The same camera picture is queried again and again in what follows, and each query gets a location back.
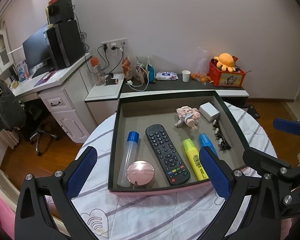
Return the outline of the yellow highlighter marker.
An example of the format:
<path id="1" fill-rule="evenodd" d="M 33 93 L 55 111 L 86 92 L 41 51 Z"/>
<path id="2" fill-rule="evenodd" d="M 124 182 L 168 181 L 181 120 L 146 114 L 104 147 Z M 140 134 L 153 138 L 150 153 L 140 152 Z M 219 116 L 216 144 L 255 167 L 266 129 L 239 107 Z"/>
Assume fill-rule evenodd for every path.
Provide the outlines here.
<path id="1" fill-rule="evenodd" d="M 190 138 L 185 139 L 183 141 L 183 147 L 197 180 L 202 181 L 208 179 L 209 177 L 203 169 L 199 159 L 199 151 L 194 145 L 193 141 Z"/>

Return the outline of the black remote control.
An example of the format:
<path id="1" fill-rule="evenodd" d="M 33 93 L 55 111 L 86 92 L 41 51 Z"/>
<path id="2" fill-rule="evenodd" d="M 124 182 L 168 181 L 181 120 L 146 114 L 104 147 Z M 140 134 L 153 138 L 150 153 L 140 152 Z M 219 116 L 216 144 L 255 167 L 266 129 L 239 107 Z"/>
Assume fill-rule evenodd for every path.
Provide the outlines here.
<path id="1" fill-rule="evenodd" d="M 161 124 L 146 128 L 146 137 L 157 156 L 170 185 L 180 185 L 190 179 L 190 172 Z"/>

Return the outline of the white charger block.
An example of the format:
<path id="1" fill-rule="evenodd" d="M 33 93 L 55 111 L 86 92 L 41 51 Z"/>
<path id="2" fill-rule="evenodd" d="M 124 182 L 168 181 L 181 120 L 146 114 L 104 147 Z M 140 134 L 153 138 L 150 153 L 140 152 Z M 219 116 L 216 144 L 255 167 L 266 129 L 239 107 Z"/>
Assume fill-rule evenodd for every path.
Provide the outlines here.
<path id="1" fill-rule="evenodd" d="M 219 110 L 210 102 L 200 105 L 199 112 L 208 122 L 213 122 L 220 114 Z"/>

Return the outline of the blue highlighter marker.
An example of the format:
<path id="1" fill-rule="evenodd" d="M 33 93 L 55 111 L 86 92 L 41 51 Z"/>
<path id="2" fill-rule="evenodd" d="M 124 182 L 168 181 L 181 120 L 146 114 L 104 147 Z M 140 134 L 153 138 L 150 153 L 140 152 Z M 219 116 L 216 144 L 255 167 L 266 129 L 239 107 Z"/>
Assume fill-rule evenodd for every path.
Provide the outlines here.
<path id="1" fill-rule="evenodd" d="M 210 141 L 209 137 L 204 133 L 204 134 L 200 134 L 198 137 L 199 140 L 199 144 L 201 147 L 207 146 L 209 147 L 213 153 L 218 156 L 217 151 L 215 150 L 213 143 Z"/>

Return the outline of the rose gold round jar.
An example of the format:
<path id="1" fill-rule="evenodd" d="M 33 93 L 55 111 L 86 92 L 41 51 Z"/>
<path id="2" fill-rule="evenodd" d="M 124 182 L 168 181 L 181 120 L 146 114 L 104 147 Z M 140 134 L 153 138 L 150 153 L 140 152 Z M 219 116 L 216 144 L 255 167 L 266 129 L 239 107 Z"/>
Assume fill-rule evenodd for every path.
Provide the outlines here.
<path id="1" fill-rule="evenodd" d="M 127 168 L 127 179 L 135 188 L 151 188 L 155 183 L 154 168 L 147 161 L 135 161 Z"/>

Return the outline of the pink storage box tray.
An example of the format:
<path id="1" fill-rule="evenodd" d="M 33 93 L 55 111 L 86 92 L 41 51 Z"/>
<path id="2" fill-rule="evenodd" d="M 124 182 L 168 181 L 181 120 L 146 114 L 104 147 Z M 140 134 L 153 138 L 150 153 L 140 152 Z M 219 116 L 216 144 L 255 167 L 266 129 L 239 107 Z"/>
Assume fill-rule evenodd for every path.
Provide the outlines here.
<path id="1" fill-rule="evenodd" d="M 212 122 L 208 122 L 203 116 L 201 116 L 198 121 L 198 131 L 193 131 L 185 124 L 182 124 L 180 127 L 175 127 L 175 123 L 179 120 L 176 109 L 183 106 L 198 109 L 200 105 L 207 102 L 213 104 L 220 112 L 219 117 L 216 120 L 219 122 L 221 135 L 230 146 L 228 150 L 221 148 L 218 139 L 215 136 L 215 129 Z M 165 128 L 168 136 L 190 172 L 190 179 L 188 182 L 174 186 L 169 184 L 161 164 L 145 134 L 146 128 L 154 124 L 161 124 Z M 119 196 L 133 196 L 137 194 L 155 195 L 165 194 L 170 190 L 172 192 L 178 192 L 182 189 L 190 188 L 190 186 L 207 182 L 209 179 L 202 181 L 197 180 L 183 147 L 183 141 L 190 138 L 199 150 L 201 146 L 198 137 L 200 134 L 204 133 L 213 143 L 219 159 L 225 161 L 232 170 L 242 169 L 245 167 L 243 152 L 248 148 L 249 144 L 243 135 L 243 132 L 241 130 L 239 131 L 239 129 L 238 123 L 226 107 L 225 102 L 215 91 L 181 92 L 123 98 L 119 101 L 115 117 L 109 165 L 108 190 Z M 130 184 L 130 187 L 120 187 L 117 185 L 122 156 L 130 131 L 136 131 L 140 135 L 136 161 L 147 161 L 154 168 L 155 183 L 151 188 L 135 188 L 132 184 Z"/>

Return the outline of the clear bottle blue cap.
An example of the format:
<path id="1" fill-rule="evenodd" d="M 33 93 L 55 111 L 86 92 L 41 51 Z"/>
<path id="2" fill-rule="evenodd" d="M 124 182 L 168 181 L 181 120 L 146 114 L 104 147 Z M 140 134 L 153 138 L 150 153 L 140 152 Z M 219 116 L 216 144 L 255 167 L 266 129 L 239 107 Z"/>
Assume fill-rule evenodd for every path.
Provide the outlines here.
<path id="1" fill-rule="evenodd" d="M 125 144 L 122 161 L 120 165 L 119 175 L 117 178 L 117 185 L 120 187 L 130 187 L 130 181 L 127 178 L 127 170 L 129 166 L 136 161 L 139 133 L 130 131 Z"/>

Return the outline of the pink bed blanket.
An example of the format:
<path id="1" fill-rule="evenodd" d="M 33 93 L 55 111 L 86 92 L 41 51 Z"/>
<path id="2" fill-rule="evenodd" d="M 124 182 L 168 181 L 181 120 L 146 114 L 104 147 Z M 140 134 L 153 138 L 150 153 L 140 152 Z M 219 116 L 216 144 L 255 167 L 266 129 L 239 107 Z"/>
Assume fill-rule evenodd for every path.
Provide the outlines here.
<path id="1" fill-rule="evenodd" d="M 10 237 L 14 237 L 15 213 L 0 197 L 0 227 Z"/>

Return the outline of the red toy box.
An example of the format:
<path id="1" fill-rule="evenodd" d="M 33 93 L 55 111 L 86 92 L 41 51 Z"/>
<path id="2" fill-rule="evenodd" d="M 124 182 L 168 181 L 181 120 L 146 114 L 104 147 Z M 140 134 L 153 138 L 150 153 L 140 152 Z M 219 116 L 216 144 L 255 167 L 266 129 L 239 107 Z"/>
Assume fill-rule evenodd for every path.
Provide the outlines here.
<path id="1" fill-rule="evenodd" d="M 237 72 L 223 72 L 216 67 L 216 60 L 209 62 L 208 76 L 211 77 L 215 87 L 241 88 L 246 73 L 239 69 Z"/>

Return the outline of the orange octopus plush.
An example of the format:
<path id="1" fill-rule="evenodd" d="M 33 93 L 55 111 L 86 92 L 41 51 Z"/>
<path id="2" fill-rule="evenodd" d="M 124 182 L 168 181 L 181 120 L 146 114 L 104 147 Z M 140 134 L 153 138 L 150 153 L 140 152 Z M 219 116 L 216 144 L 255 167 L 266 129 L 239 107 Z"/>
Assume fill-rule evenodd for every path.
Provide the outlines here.
<path id="1" fill-rule="evenodd" d="M 217 61 L 216 67 L 223 72 L 228 71 L 232 73 L 236 70 L 234 59 L 228 53 L 222 53 L 219 56 L 215 56 L 213 59 Z"/>

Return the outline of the dark jacket on chair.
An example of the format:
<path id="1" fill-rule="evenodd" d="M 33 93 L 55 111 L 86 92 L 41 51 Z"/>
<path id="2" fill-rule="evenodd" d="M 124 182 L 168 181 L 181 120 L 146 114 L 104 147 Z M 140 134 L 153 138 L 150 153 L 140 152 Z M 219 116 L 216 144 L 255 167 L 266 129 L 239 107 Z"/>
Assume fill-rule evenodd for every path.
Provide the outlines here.
<path id="1" fill-rule="evenodd" d="M 6 83 L 0 78 L 0 131 L 21 127 L 26 114 Z"/>

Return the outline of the white computer desk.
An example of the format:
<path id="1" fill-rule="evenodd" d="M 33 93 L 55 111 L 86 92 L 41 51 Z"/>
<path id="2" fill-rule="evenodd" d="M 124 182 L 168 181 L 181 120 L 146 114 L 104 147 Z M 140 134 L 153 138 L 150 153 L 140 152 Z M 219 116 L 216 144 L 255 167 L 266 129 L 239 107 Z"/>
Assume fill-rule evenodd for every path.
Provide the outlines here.
<path id="1" fill-rule="evenodd" d="M 63 131 L 75 143 L 84 143 L 97 123 L 85 99 L 95 84 L 89 72 L 92 53 L 86 53 L 71 67 L 52 74 L 45 83 L 39 84 L 48 73 L 23 81 L 13 90 L 22 102 L 40 99 Z"/>

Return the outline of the black keyboard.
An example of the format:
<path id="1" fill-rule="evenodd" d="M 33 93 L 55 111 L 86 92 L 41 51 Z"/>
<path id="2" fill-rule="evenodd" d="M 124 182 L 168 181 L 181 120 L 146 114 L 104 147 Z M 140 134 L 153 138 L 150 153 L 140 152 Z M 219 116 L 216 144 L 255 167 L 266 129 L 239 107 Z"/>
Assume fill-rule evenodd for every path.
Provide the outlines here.
<path id="1" fill-rule="evenodd" d="M 33 74 L 32 78 L 35 78 L 41 74 L 44 73 L 49 73 L 49 72 L 53 72 L 54 70 L 56 70 L 54 67 L 51 66 L 43 66 L 39 69 L 36 70 L 36 72 Z"/>

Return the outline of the red-cap water bottle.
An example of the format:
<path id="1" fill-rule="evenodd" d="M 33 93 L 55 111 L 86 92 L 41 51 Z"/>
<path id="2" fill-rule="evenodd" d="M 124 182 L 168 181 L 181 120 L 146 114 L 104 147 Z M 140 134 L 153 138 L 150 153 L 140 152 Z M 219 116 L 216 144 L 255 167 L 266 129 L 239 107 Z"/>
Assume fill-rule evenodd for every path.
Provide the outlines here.
<path id="1" fill-rule="evenodd" d="M 101 66 L 99 64 L 98 58 L 97 57 L 92 57 L 90 59 L 90 63 L 91 63 L 91 72 L 94 75 L 96 85 L 100 86 L 100 85 L 104 84 L 105 77 L 104 77 L 104 73 L 101 69 Z"/>

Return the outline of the black computer tower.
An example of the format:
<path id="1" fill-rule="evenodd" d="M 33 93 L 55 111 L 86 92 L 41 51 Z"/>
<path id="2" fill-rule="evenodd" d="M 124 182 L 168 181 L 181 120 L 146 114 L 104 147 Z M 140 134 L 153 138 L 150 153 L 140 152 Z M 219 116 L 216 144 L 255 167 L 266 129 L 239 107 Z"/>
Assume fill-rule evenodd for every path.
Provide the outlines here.
<path id="1" fill-rule="evenodd" d="M 53 25 L 44 31 L 44 36 L 55 69 L 71 67 L 84 56 L 84 48 L 75 20 Z"/>

